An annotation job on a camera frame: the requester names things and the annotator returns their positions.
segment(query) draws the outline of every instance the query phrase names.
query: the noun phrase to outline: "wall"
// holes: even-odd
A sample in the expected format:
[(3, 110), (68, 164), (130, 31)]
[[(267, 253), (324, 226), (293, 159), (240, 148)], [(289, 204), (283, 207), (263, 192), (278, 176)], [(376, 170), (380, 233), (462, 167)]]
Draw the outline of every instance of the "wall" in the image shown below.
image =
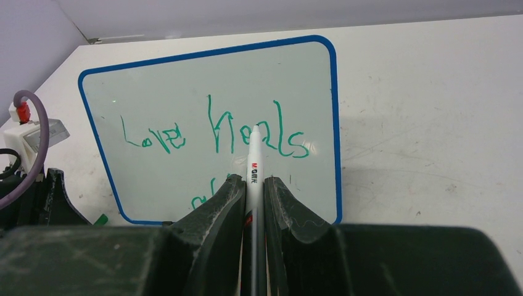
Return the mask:
[(18, 90), (36, 91), (77, 46), (87, 42), (56, 2), (0, 0), (0, 7), (0, 123), (4, 123)]
[(56, 0), (88, 38), (227, 35), (517, 14), (521, 0)]

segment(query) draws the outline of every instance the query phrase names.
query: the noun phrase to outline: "pen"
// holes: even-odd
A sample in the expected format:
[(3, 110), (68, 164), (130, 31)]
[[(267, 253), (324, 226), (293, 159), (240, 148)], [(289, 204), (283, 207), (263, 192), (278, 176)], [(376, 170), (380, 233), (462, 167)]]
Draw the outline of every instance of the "pen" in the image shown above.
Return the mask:
[(265, 221), (263, 216), (262, 136), (255, 125), (249, 136), (247, 199), (242, 250), (241, 296), (265, 296)]

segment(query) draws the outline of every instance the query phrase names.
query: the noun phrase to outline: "tabletop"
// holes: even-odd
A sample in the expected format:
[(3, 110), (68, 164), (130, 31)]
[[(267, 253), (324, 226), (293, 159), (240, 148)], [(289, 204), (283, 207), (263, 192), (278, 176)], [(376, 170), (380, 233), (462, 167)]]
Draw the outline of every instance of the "tabletop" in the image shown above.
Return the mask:
[(522, 27), (514, 15), (80, 46), (36, 92), (71, 134), (46, 166), (64, 170), (87, 219), (128, 224), (81, 101), (81, 71), (321, 35), (337, 53), (344, 222), (479, 229), (523, 286)]

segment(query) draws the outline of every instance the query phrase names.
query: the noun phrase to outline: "blue border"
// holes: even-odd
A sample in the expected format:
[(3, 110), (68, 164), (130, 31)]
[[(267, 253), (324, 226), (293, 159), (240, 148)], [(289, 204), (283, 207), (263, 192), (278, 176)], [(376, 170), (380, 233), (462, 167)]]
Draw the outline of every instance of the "blue border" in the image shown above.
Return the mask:
[(91, 110), (89, 109), (89, 104), (87, 103), (87, 98), (85, 96), (85, 92), (83, 89), (82, 83), (83, 83), (83, 79), (85, 78), (85, 76), (90, 75), (90, 74), (95, 74), (95, 73), (103, 73), (103, 72), (109, 72), (109, 71), (117, 71), (117, 70), (129, 69), (129, 68), (163, 64), (163, 63), (169, 63), (169, 62), (177, 62), (179, 60), (198, 59), (201, 57), (218, 56), (221, 54), (231, 54), (231, 53), (241, 52), (241, 51), (252, 51), (255, 49), (263, 49), (263, 48), (285, 46), (285, 45), (291, 45), (291, 44), (300, 44), (300, 43), (307, 43), (307, 42), (319, 42), (319, 43), (323, 44), (329, 51), (329, 55), (330, 55), (331, 92), (332, 92), (332, 129), (334, 130), (334, 169), (336, 171), (336, 214), (337, 214), (337, 216), (336, 216), (336, 220), (334, 221), (334, 224), (340, 223), (343, 218), (343, 199), (342, 199), (342, 180), (341, 180), (340, 126), (339, 126), (340, 118), (339, 118), (339, 114), (338, 114), (338, 77), (337, 77), (337, 69), (336, 69), (336, 51), (334, 50), (334, 46), (332, 45), (332, 43), (327, 38), (325, 38), (323, 36), (319, 36), (319, 35), (301, 36), (301, 37), (295, 37), (295, 38), (280, 39), (280, 40), (246, 44), (246, 45), (226, 47), (226, 48), (220, 48), (220, 49), (212, 49), (209, 51), (193, 52), (190, 54), (174, 55), (171, 57), (161, 57), (158, 59), (141, 60), (138, 62), (131, 62), (131, 63), (120, 64), (120, 65), (111, 65), (111, 66), (106, 66), (106, 67), (87, 69), (87, 70), (81, 72), (80, 76), (78, 77), (78, 88), (80, 89), (82, 101), (84, 103), (85, 110), (87, 112), (87, 116), (88, 116), (89, 122), (91, 124), (91, 128), (93, 129), (94, 138), (96, 140), (96, 144), (98, 145), (98, 150), (100, 150), (100, 155), (102, 157), (102, 161), (104, 162), (105, 171), (107, 172), (107, 176), (109, 177), (109, 182), (111, 184), (111, 188), (113, 190), (115, 200), (116, 200), (118, 209), (119, 209), (122, 217), (125, 220), (127, 220), (128, 222), (133, 223), (133, 224), (146, 224), (146, 225), (161, 225), (162, 224), (161, 221), (132, 220), (131, 218), (127, 217), (127, 215), (124, 213), (123, 208), (121, 207), (120, 198), (118, 197), (118, 192), (116, 190), (111, 172), (109, 170), (109, 165), (107, 164), (107, 159), (105, 158), (104, 150), (102, 149), (102, 143), (100, 142), (100, 138), (98, 136), (96, 126), (94, 125), (93, 115), (91, 114)]

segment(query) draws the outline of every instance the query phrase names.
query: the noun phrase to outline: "whiteboard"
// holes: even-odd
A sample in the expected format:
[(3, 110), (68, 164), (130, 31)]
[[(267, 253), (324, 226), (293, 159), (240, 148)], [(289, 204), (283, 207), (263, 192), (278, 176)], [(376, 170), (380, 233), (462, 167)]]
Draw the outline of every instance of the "whiteboard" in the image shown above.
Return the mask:
[(177, 221), (245, 178), (260, 125), (265, 176), (342, 219), (336, 54), (303, 36), (85, 70), (78, 87), (121, 215)]

